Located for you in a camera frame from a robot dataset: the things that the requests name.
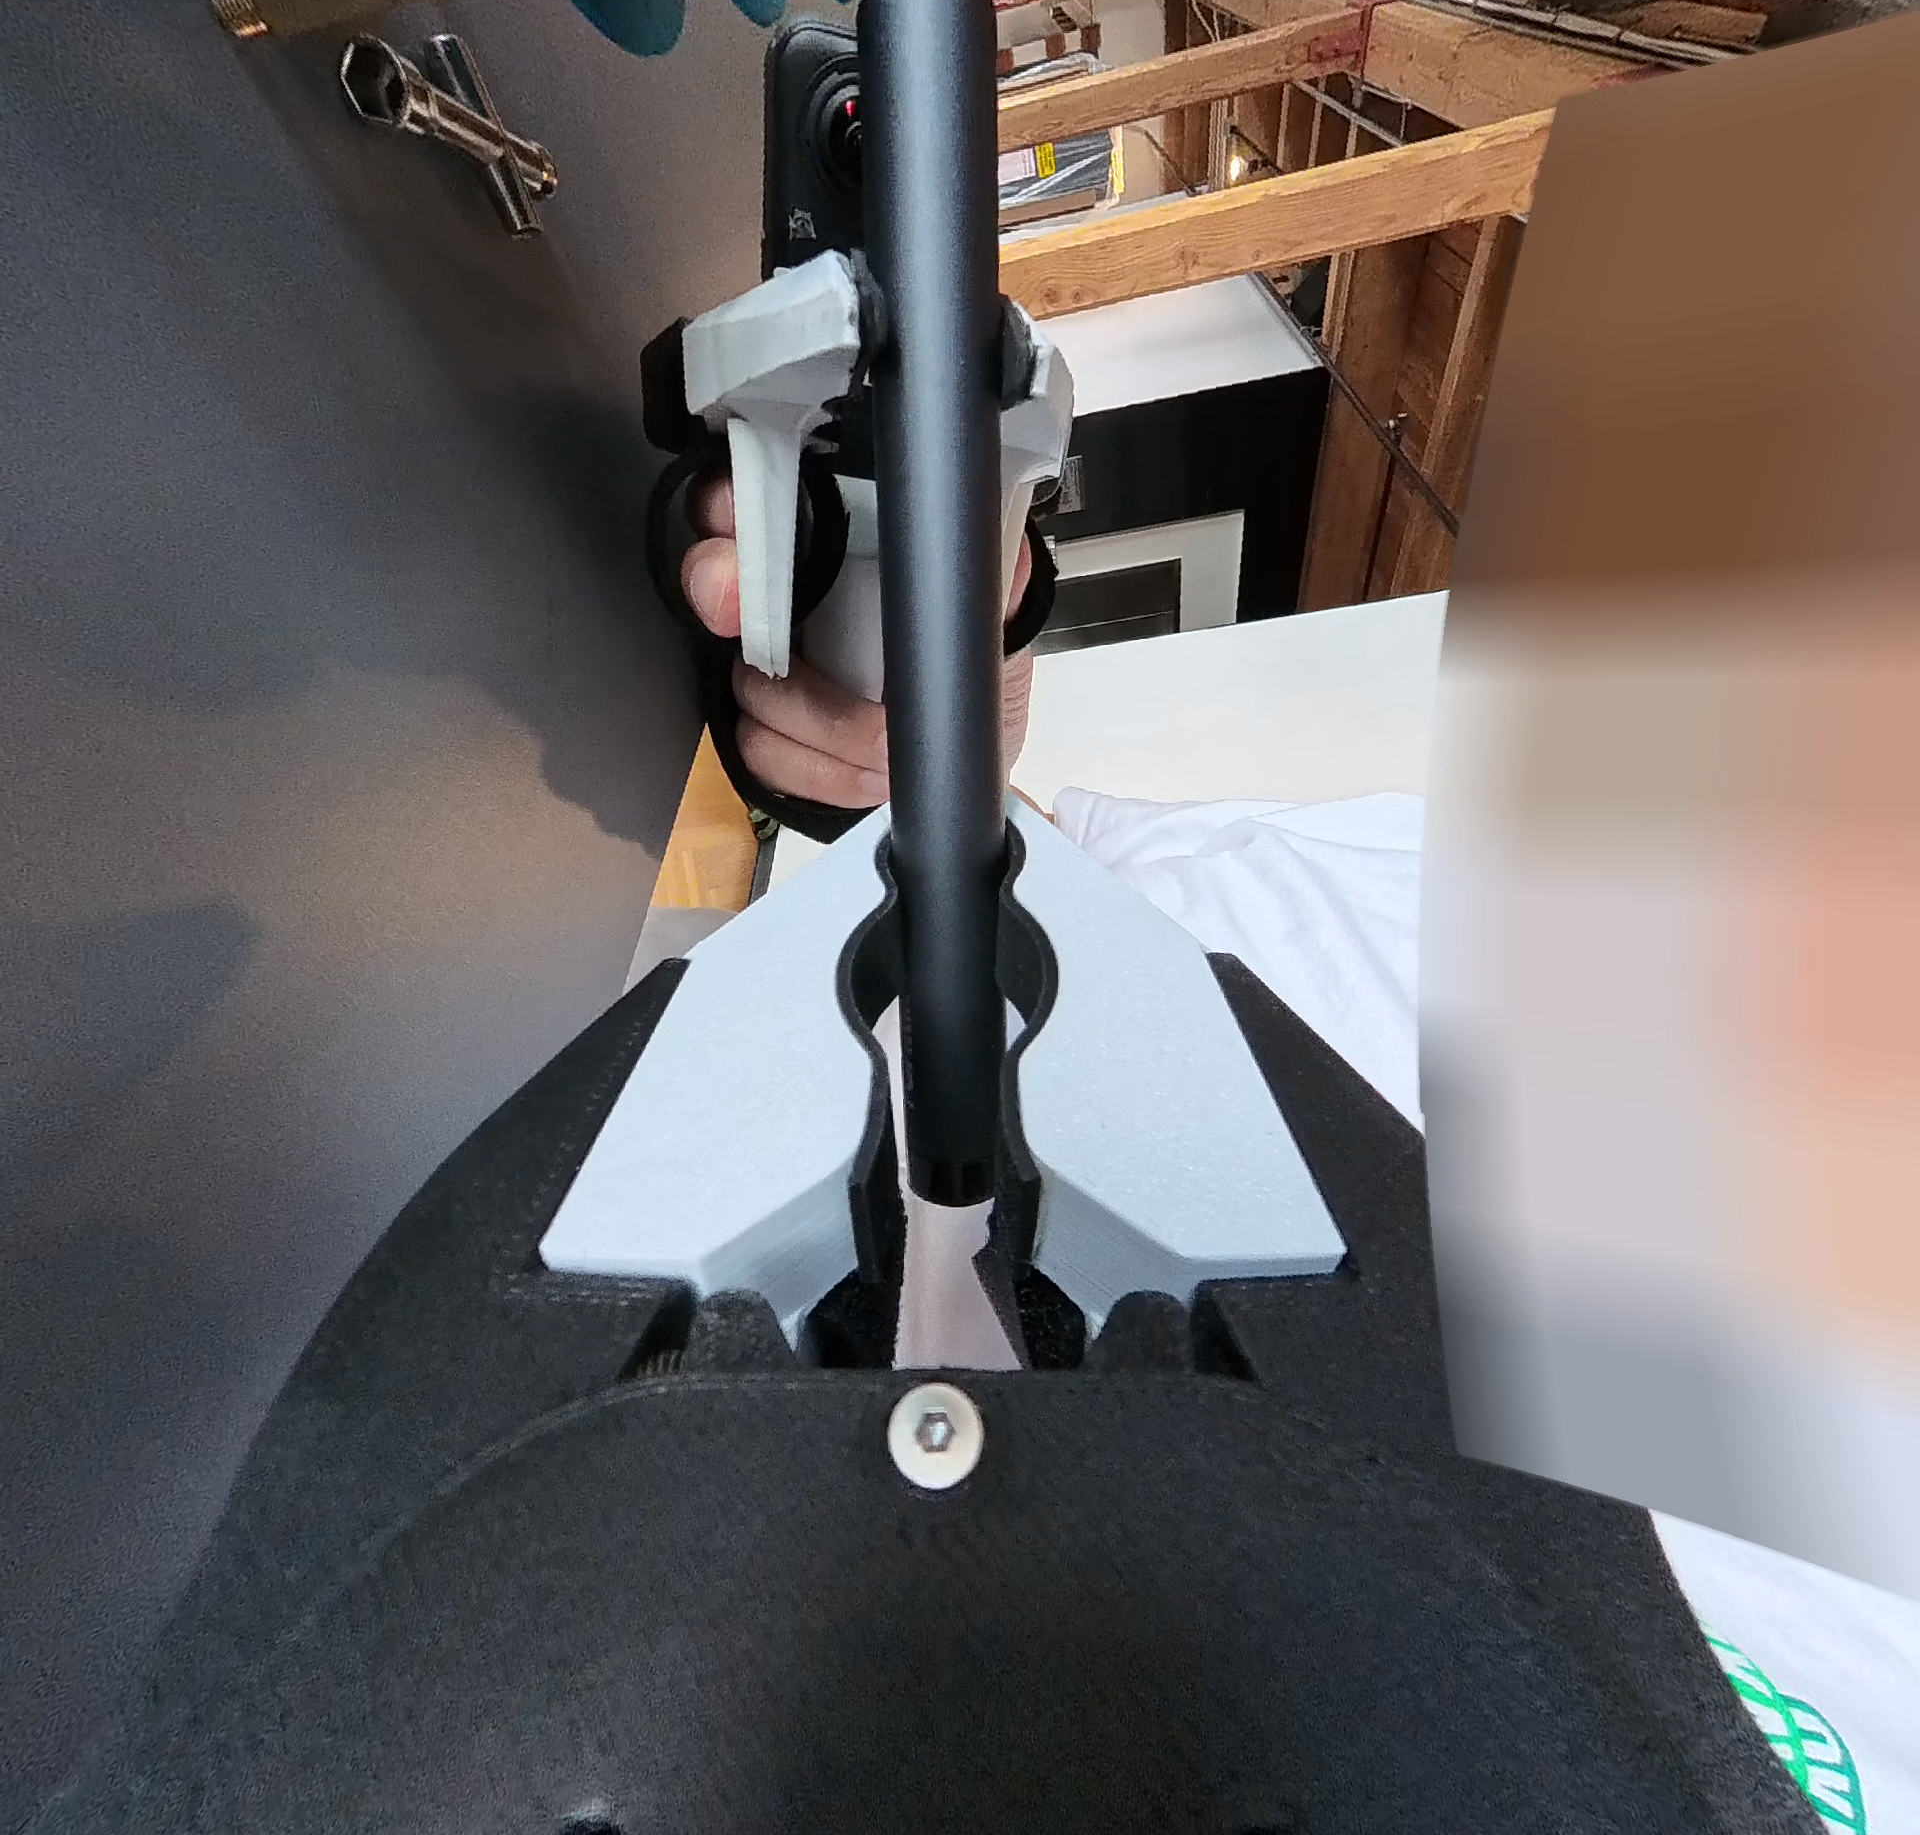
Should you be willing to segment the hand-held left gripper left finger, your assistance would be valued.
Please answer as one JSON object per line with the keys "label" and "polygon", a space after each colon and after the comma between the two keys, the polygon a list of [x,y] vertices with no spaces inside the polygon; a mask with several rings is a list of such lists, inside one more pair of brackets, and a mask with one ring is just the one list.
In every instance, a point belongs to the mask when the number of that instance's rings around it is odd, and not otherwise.
{"label": "hand-held left gripper left finger", "polygon": [[847,1275],[899,1299],[899,1170],[847,937],[886,903],[883,825],[650,970],[665,986],[603,1134],[539,1234],[545,1275],[748,1289],[791,1338]]}

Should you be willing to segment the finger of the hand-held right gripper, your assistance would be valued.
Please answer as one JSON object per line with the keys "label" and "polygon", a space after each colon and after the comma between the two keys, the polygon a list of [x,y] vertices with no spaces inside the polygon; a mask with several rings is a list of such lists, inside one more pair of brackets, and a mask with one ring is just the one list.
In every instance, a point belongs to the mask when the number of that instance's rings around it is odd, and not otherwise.
{"label": "finger of the hand-held right gripper", "polygon": [[1000,305],[1000,517],[1026,517],[1035,487],[1056,487],[1070,452],[1070,364]]}
{"label": "finger of the hand-held right gripper", "polygon": [[791,672],[801,460],[861,371],[861,252],[815,252],[682,324],[682,406],[726,438],[737,650]]}

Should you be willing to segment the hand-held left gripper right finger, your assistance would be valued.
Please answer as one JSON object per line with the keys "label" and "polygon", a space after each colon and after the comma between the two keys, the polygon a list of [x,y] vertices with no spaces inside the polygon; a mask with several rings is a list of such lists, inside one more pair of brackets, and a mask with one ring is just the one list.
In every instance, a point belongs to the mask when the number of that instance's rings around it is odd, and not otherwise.
{"label": "hand-held left gripper right finger", "polygon": [[1345,1245],[1251,1045],[1184,937],[1034,812],[1011,899],[1056,953],[1022,1006],[1022,1134],[1045,1173],[1035,1275],[1085,1325],[1202,1278],[1316,1278]]}

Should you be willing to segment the black electric screwdriver pen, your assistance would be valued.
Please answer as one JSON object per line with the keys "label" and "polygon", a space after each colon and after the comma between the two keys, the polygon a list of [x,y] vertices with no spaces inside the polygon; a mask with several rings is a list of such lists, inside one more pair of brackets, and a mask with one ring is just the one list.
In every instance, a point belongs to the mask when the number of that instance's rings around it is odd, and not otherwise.
{"label": "black electric screwdriver pen", "polygon": [[1004,1005],[994,0],[861,0],[886,872],[912,1183],[994,1197]]}

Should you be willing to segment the person's right hand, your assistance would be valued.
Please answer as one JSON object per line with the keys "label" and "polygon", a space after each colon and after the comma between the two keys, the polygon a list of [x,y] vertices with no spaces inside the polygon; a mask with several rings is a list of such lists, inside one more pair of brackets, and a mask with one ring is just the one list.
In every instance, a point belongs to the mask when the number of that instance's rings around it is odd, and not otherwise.
{"label": "person's right hand", "polygon": [[[736,552],[736,487],[707,476],[682,494],[693,546],[682,552],[682,602],[719,635],[737,635],[737,552]],[[886,713],[797,661],[765,680],[736,661],[736,738],[747,774],[797,797],[834,812],[872,812],[886,797]]]}

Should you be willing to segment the black cabinet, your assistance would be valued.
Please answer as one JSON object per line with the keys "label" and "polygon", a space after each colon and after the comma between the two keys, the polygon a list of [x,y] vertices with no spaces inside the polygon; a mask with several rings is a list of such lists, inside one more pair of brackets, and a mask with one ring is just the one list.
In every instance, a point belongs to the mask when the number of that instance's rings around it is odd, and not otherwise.
{"label": "black cabinet", "polygon": [[1327,375],[1298,371],[1076,419],[1035,655],[1291,615],[1325,411]]}

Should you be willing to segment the white printed t-shirt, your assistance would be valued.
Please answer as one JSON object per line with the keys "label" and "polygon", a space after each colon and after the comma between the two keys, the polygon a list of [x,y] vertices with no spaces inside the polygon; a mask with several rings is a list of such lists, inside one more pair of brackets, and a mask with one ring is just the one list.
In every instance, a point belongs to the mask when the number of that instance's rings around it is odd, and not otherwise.
{"label": "white printed t-shirt", "polygon": [[[1056,820],[1210,953],[1237,953],[1422,1130],[1417,794],[1150,807],[1057,790]],[[1656,1534],[1823,1831],[1920,1831],[1920,1610],[1677,1513]]]}

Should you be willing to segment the white table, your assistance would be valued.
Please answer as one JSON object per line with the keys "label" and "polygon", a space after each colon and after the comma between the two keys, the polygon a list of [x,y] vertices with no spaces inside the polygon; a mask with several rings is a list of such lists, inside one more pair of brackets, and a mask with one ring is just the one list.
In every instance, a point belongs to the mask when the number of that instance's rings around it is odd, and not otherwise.
{"label": "white table", "polygon": [[1453,594],[1045,655],[1011,790],[1119,797],[1422,794]]}

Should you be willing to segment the metal cross socket wrench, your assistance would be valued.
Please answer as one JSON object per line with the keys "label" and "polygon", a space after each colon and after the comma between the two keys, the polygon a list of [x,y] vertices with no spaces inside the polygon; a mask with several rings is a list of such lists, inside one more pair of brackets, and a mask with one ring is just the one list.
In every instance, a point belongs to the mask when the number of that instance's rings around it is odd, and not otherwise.
{"label": "metal cross socket wrench", "polygon": [[559,159],[496,116],[460,32],[432,32],[420,58],[370,32],[346,36],[343,94],[364,123],[460,149],[492,188],[510,237],[539,237],[533,206],[559,194]]}

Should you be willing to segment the wooden frame structure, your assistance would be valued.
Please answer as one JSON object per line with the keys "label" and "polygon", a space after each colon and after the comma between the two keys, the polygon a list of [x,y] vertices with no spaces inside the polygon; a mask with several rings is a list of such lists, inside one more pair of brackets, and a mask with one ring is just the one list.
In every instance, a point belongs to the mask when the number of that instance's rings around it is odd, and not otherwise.
{"label": "wooden frame structure", "polygon": [[1525,0],[1391,0],[1364,78],[1313,74],[1345,0],[1166,0],[1172,50],[1000,104],[1000,137],[1166,116],[1225,137],[1280,104],[1280,176],[1026,231],[1000,289],[1026,316],[1093,316],[1225,278],[1327,259],[1327,382],[1304,607],[1430,594],[1477,452],[1550,111],[1572,94],[1721,58]]}

